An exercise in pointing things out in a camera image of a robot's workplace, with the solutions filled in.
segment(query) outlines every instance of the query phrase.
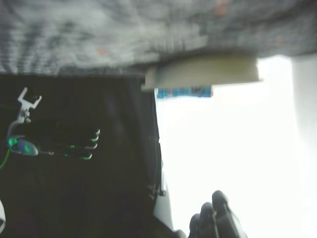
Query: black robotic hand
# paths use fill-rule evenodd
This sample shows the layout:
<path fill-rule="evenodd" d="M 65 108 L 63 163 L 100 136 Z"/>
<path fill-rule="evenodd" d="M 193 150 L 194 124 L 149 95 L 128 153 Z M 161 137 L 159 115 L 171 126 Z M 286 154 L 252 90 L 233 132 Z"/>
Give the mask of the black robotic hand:
<path fill-rule="evenodd" d="M 15 135 L 23 135 L 24 141 L 36 146 L 39 153 L 91 159 L 96 149 L 98 128 L 66 125 L 54 119 L 35 120 L 19 124 Z"/>
<path fill-rule="evenodd" d="M 247 235 L 231 212 L 227 197 L 216 191 L 212 204 L 205 203 L 200 214 L 192 217 L 189 238 L 247 238 Z"/>

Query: gray patterned fabric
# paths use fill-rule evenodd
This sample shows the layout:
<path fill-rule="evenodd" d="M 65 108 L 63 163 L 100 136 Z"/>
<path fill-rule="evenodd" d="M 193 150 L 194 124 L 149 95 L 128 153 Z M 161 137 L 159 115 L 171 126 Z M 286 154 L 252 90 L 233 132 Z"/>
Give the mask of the gray patterned fabric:
<path fill-rule="evenodd" d="M 317 1 L 0 0 L 0 72 L 125 73 L 218 51 L 317 52 Z"/>

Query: blue package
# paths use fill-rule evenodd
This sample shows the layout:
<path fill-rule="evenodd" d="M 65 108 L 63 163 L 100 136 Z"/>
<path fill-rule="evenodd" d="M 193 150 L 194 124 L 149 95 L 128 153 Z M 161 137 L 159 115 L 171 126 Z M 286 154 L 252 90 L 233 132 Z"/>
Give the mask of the blue package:
<path fill-rule="evenodd" d="M 211 86 L 182 87 L 182 88 L 159 88 L 157 98 L 174 98 L 179 96 L 211 98 L 213 88 Z"/>

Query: black surface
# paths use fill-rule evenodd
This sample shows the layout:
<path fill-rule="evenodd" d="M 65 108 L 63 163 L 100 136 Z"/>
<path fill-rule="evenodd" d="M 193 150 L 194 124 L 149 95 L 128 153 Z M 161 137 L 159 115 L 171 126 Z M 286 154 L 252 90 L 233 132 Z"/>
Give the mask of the black surface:
<path fill-rule="evenodd" d="M 11 154 L 0 171 L 7 219 L 0 237 L 146 237 L 148 187 L 158 188 L 161 161 L 153 94 L 141 93 L 140 80 L 2 75 L 0 82 L 0 104 L 18 109 L 24 86 L 42 95 L 33 120 L 101 129 L 89 161 Z M 1 138 L 16 116 L 0 110 Z"/>
<path fill-rule="evenodd" d="M 0 0 L 0 72 L 137 74 L 218 51 L 315 53 L 317 1 Z"/>

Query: bright white light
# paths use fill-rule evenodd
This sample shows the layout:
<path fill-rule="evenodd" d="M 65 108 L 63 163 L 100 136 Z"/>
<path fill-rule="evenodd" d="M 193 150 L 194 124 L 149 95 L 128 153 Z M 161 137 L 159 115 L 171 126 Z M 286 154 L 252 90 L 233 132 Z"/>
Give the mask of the bright white light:
<path fill-rule="evenodd" d="M 261 60 L 259 72 L 263 82 L 215 86 L 211 99 L 157 102 L 176 230 L 188 235 L 220 189 L 249 237 L 300 237 L 290 59 Z"/>

